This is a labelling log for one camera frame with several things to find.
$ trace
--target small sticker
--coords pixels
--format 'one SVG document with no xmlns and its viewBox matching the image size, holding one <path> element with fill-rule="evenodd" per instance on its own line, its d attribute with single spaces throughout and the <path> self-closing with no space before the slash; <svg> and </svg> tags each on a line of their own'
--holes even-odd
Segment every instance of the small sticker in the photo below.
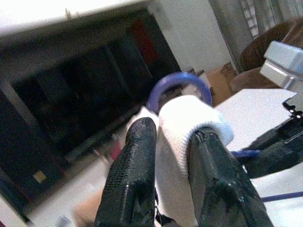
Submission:
<svg viewBox="0 0 303 227">
<path fill-rule="evenodd" d="M 37 173 L 35 173 L 33 175 L 33 177 L 36 179 L 36 181 L 38 181 L 39 183 L 42 183 L 43 181 L 46 180 L 46 176 L 44 175 L 44 173 L 39 170 Z"/>
</svg>

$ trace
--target cardboard box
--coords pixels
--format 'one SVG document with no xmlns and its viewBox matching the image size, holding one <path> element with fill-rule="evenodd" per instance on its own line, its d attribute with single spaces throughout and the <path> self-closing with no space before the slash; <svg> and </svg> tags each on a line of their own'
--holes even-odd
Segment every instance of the cardboard box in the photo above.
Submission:
<svg viewBox="0 0 303 227">
<path fill-rule="evenodd" d="M 213 106 L 233 95 L 229 83 L 236 76 L 236 72 L 230 62 L 206 72 L 206 76 L 211 85 Z"/>
</svg>

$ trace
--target white table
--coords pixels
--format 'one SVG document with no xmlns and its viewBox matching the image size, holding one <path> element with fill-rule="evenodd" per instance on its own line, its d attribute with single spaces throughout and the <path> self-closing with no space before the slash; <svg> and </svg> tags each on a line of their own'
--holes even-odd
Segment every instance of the white table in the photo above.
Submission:
<svg viewBox="0 0 303 227">
<path fill-rule="evenodd" d="M 245 89 L 216 107 L 233 128 L 228 150 L 247 147 L 258 136 L 289 118 L 282 102 L 295 93 L 283 89 Z M 252 180 L 261 197 L 303 191 L 303 163 Z M 276 227 L 303 226 L 303 197 L 266 202 Z"/>
</svg>

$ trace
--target blue cable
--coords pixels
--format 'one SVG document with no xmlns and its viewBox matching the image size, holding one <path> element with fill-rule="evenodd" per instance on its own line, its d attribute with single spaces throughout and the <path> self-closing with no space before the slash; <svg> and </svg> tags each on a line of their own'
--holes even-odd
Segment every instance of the blue cable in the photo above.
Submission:
<svg viewBox="0 0 303 227">
<path fill-rule="evenodd" d="M 240 151 L 231 151 L 232 155 L 236 158 L 238 157 L 257 157 L 261 150 L 240 150 Z"/>
<path fill-rule="evenodd" d="M 282 195 L 273 195 L 261 198 L 263 202 L 271 202 L 276 200 L 285 200 L 291 198 L 303 197 L 303 192 L 287 193 Z"/>
</svg>

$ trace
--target brown sofa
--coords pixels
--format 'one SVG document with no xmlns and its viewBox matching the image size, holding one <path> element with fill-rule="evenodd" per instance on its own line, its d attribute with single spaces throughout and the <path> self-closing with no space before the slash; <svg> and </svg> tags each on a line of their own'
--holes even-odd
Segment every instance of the brown sofa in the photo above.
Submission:
<svg viewBox="0 0 303 227">
<path fill-rule="evenodd" d="M 260 74 L 264 54 L 272 41 L 303 47 L 303 17 L 291 19 L 266 31 L 249 44 L 240 56 L 245 72 L 230 82 L 233 93 L 245 88 L 277 88 L 278 86 Z"/>
</svg>

